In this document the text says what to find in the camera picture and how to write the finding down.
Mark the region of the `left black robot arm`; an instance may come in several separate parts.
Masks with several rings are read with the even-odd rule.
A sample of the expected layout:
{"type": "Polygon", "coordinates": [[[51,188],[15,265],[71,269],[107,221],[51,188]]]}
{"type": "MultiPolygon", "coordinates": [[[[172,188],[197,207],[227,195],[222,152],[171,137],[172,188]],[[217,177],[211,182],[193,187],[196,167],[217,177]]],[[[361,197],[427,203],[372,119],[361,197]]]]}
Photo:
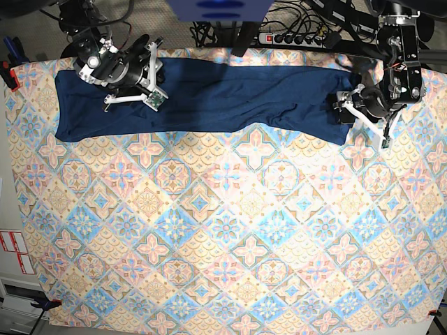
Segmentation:
{"type": "Polygon", "coordinates": [[[332,108],[341,123],[360,120],[373,132],[372,144],[382,151],[393,145],[403,109],[425,95],[419,61],[417,18],[420,11],[395,1],[366,1],[371,15],[379,18],[376,49],[360,40],[351,23],[346,30],[367,55],[382,60],[383,78],[374,86],[358,84],[352,91],[338,91],[332,108]]]}

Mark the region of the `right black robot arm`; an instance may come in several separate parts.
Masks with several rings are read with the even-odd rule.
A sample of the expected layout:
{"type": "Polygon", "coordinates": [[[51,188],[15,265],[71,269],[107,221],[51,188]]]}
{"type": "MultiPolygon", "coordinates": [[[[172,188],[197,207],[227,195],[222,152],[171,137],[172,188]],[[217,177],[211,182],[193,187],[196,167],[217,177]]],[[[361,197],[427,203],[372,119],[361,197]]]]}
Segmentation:
{"type": "Polygon", "coordinates": [[[164,81],[163,63],[157,57],[162,37],[150,40],[144,34],[132,45],[118,46],[112,40],[112,25],[130,25],[127,19],[135,2],[129,1],[124,15],[109,20],[100,14],[93,1],[58,1],[59,16],[41,9],[40,12],[54,19],[71,37],[71,47],[77,54],[75,69],[78,77],[87,84],[107,91],[103,101],[105,112],[120,103],[144,103],[153,111],[168,99],[159,86],[164,81]]]}

